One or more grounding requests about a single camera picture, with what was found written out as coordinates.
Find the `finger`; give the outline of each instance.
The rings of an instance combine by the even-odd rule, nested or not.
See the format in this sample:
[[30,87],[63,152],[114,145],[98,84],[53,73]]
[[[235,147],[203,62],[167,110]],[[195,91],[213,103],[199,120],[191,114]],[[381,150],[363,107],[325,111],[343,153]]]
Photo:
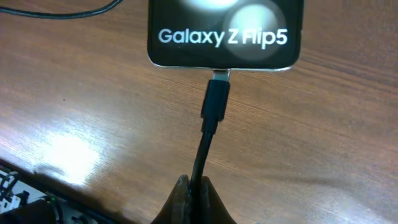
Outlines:
[[183,195],[188,195],[188,183],[189,179],[187,175],[181,175],[178,178],[171,194],[169,195],[163,208],[156,216],[152,224],[185,224],[184,221],[188,209],[189,197],[184,197]]
[[202,223],[236,224],[208,177],[201,179],[200,197]]
[[187,223],[190,218],[189,178],[183,175],[175,185],[172,197],[172,224]]

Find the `smartphone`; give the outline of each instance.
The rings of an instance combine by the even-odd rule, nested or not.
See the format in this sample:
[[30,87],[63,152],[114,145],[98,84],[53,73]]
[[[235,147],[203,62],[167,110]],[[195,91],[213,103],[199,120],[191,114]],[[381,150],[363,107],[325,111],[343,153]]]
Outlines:
[[283,70],[300,55],[304,0],[150,0],[147,50],[161,67]]

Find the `black cable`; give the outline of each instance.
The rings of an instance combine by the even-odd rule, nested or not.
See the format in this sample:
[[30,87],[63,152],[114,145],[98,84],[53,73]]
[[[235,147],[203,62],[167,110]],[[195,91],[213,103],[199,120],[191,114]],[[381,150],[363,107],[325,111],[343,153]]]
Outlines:
[[[14,180],[12,182],[9,181],[10,177],[13,176]],[[8,182],[8,186],[7,187],[3,187],[3,185],[6,183],[6,181]],[[7,176],[5,178],[3,178],[0,182],[0,202],[10,193],[12,192],[12,188],[15,186],[15,184],[18,181],[18,172],[16,171],[12,171],[10,173],[7,174]]]
[[38,19],[79,19],[79,18],[97,16],[102,13],[108,12],[109,10],[113,9],[118,4],[120,4],[122,1],[123,0],[113,0],[111,3],[107,4],[104,7],[101,7],[99,9],[94,9],[94,10],[84,11],[84,12],[64,13],[64,14],[46,13],[46,12],[30,12],[30,11],[24,11],[24,10],[20,10],[20,9],[12,9],[9,7],[2,7],[2,6],[0,6],[0,12],[17,15],[17,16],[38,18]]
[[208,82],[201,117],[203,124],[201,131],[203,135],[200,140],[197,157],[193,165],[193,171],[190,182],[190,191],[192,196],[192,224],[201,223],[200,211],[200,189],[201,178],[207,155],[210,149],[211,140],[216,133],[218,123],[224,119],[226,105],[228,101],[230,85],[226,80],[210,80]]

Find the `wooden table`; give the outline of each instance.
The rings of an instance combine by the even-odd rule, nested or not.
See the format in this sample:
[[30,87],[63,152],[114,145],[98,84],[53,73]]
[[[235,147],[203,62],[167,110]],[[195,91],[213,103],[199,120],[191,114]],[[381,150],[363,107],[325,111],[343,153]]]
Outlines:
[[[308,0],[293,69],[233,72],[205,175],[238,223],[397,221],[397,11]],[[0,158],[150,223],[192,171],[211,72],[154,67],[146,29],[145,0],[72,21],[0,14]]]

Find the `metal connector tip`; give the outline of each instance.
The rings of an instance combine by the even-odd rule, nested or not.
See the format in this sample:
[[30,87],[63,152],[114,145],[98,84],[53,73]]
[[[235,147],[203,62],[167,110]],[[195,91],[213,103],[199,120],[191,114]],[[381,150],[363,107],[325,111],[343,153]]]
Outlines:
[[213,79],[220,81],[229,81],[229,76],[231,75],[231,70],[214,70]]

